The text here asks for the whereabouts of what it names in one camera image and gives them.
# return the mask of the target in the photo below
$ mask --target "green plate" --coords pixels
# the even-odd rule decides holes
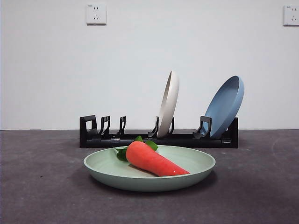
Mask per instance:
[[[190,174],[155,176],[135,168],[128,162],[120,161],[116,157],[117,151],[114,148],[90,154],[84,159],[84,165],[91,176],[103,184],[124,190],[155,192],[194,185],[206,178],[216,164],[211,155],[191,148],[159,146],[157,152],[189,171]]]

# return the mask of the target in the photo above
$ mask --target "white plate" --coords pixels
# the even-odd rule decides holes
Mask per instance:
[[[174,110],[176,109],[179,89],[179,78],[174,71],[170,72],[165,87],[162,104],[159,113],[159,129],[157,137],[164,137],[170,128]]]
[[[211,155],[191,148],[159,146],[158,151],[190,173],[155,176],[128,162],[120,161],[113,148],[90,154],[84,159],[84,164],[89,173],[103,184],[124,190],[148,192],[176,190],[194,185],[206,178],[216,164]]]

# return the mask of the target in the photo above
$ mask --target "orange carrot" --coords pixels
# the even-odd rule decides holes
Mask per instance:
[[[134,141],[129,145],[126,158],[132,165],[158,176],[189,174],[188,171],[156,153],[141,141]]]

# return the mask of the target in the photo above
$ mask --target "plastic dish rack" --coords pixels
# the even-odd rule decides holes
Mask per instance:
[[[86,122],[92,122],[92,128],[87,130]],[[107,127],[104,130],[104,123],[107,122]],[[203,122],[207,123],[207,131],[202,133]],[[120,128],[117,133],[109,133],[110,116],[101,118],[101,128],[98,132],[97,120],[95,115],[80,117],[80,148],[108,148],[118,146],[128,146],[134,139],[140,135],[143,140],[151,140],[157,145],[169,145],[180,147],[194,148],[238,148],[238,118],[235,118],[228,129],[222,134],[219,139],[211,139],[210,132],[212,126],[212,118],[201,116],[200,127],[190,133],[179,133],[174,129],[174,118],[171,122],[171,130],[163,138],[157,138],[159,128],[159,117],[156,116],[155,128],[146,133],[125,133],[126,116],[120,117]]]

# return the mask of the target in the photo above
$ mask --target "white outlet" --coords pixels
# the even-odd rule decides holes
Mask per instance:
[[[284,25],[299,26],[299,6],[284,6]]]
[[[106,25],[106,4],[89,4],[86,6],[86,23],[88,25]]]

